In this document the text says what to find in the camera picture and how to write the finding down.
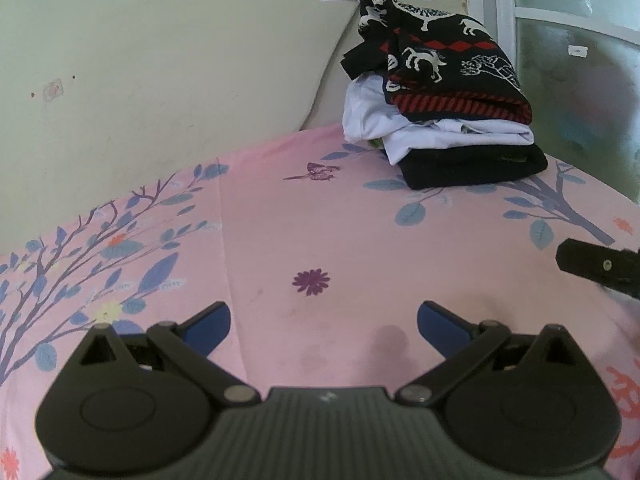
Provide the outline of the black folded garment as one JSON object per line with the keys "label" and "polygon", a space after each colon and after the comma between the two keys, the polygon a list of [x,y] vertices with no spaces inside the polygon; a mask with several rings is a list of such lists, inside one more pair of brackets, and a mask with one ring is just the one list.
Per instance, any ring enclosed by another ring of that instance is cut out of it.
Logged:
{"label": "black folded garment", "polygon": [[417,191],[516,181],[546,170],[548,160],[536,144],[469,145],[410,150],[397,166]]}

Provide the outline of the black patterned knit sweater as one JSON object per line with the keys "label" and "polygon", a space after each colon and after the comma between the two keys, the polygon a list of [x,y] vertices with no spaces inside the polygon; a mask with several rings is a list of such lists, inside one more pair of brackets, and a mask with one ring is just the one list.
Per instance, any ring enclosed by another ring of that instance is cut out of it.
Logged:
{"label": "black patterned knit sweater", "polygon": [[361,0],[350,79],[382,78],[386,103],[414,122],[503,119],[528,125],[532,106],[514,67],[484,25],[464,14],[398,0]]}

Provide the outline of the white folded garment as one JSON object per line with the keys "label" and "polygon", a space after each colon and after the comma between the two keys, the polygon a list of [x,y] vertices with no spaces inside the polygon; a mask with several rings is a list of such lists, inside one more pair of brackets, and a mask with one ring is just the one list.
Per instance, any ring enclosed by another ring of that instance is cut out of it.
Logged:
{"label": "white folded garment", "polygon": [[446,150],[472,145],[525,146],[535,142],[529,126],[504,119],[436,119],[412,122],[388,104],[383,78],[362,75],[346,89],[342,126],[349,143],[380,141],[392,165],[412,150]]}

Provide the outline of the pink floral bed sheet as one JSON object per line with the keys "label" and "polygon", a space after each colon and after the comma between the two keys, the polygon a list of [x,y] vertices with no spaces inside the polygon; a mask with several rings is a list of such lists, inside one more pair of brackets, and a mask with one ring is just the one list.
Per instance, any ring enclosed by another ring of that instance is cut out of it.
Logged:
{"label": "pink floral bed sheet", "polygon": [[213,358],[256,389],[395,390],[439,360],[416,328],[433,300],[519,333],[564,325],[622,413],[608,470],[637,478],[639,306],[560,271],[568,238],[637,249],[639,209],[556,158],[518,182],[413,191],[329,127],[171,174],[2,256],[2,477],[46,473],[36,409],[96,323],[140,333],[223,301]]}

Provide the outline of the white framed glass door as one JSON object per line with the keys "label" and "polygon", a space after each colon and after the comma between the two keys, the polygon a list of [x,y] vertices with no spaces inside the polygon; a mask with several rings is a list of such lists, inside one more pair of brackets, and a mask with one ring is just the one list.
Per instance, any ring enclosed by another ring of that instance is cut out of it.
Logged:
{"label": "white framed glass door", "polygon": [[639,0],[468,0],[514,63],[540,147],[639,198]]}

